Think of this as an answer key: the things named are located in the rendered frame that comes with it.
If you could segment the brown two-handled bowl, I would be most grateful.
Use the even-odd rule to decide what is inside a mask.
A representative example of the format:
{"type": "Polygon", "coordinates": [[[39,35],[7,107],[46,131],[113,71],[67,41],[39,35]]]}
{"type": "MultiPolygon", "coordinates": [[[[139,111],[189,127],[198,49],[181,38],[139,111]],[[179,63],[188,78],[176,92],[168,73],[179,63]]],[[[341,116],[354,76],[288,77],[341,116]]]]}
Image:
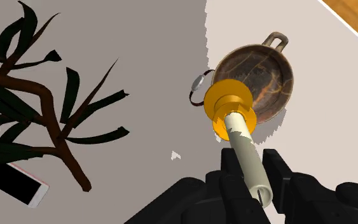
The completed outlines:
{"type": "Polygon", "coordinates": [[[285,108],[293,91],[293,70],[282,53],[288,42],[284,34],[272,32],[261,44],[232,50],[217,65],[211,83],[241,81],[252,93],[257,122],[272,119],[285,108]]]}

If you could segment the brown branch with dark leaves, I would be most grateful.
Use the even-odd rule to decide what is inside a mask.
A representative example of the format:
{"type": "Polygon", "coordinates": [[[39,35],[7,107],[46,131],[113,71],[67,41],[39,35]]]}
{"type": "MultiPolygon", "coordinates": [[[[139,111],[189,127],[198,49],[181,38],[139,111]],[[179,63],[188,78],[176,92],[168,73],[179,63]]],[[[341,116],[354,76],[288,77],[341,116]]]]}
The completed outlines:
{"type": "Polygon", "coordinates": [[[43,155],[60,158],[70,170],[84,192],[92,188],[90,180],[72,155],[68,142],[76,144],[108,143],[126,136],[129,131],[124,127],[93,137],[70,137],[73,128],[85,121],[92,113],[124,99],[128,94],[120,90],[99,101],[93,102],[95,94],[100,90],[99,83],[74,111],[73,106],[79,89],[79,75],[67,69],[67,85],[64,105],[60,118],[56,117],[53,96],[44,85],[9,76],[12,70],[33,67],[37,62],[19,64],[22,55],[39,39],[45,27],[38,28],[38,18],[34,10],[22,4],[23,17],[13,22],[0,34],[0,122],[16,124],[9,128],[0,138],[0,163],[27,160],[43,155]],[[15,143],[31,123],[46,127],[52,147],[32,147],[15,143]]]}

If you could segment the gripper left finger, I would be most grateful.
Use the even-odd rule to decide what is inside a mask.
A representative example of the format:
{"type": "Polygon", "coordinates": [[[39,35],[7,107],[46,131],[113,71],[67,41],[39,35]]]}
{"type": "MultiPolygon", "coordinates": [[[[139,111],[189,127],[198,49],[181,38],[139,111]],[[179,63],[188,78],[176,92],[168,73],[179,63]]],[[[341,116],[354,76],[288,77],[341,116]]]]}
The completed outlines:
{"type": "Polygon", "coordinates": [[[124,224],[270,224],[244,183],[232,148],[221,150],[221,168],[205,181],[186,177],[165,190],[124,224]]]}

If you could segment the white smartphone with black screen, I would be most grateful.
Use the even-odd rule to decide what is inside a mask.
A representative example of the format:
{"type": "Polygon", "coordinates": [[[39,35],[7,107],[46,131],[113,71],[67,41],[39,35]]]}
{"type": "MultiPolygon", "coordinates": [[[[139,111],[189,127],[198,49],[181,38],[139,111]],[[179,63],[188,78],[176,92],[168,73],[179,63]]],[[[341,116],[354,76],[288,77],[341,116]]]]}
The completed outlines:
{"type": "Polygon", "coordinates": [[[49,185],[9,163],[0,164],[0,190],[28,207],[35,208],[48,192],[49,185]]]}

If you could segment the white candle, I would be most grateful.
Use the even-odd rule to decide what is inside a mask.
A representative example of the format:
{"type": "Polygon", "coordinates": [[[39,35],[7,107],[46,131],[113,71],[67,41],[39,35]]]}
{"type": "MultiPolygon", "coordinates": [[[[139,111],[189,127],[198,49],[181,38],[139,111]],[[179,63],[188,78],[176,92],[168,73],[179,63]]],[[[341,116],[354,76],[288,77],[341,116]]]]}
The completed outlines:
{"type": "Polygon", "coordinates": [[[241,81],[221,80],[209,87],[203,102],[214,132],[234,149],[251,196],[266,208],[273,191],[251,137],[257,118],[250,90],[241,81]]]}

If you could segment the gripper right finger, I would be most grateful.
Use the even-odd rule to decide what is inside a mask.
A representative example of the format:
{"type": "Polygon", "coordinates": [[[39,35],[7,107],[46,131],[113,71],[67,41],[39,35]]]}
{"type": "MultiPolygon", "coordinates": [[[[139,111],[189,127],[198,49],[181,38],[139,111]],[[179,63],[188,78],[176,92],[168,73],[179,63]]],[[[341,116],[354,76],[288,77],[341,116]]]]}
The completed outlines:
{"type": "Polygon", "coordinates": [[[285,224],[358,224],[358,183],[330,190],[309,175],[293,172],[277,150],[263,150],[273,205],[285,224]]]}

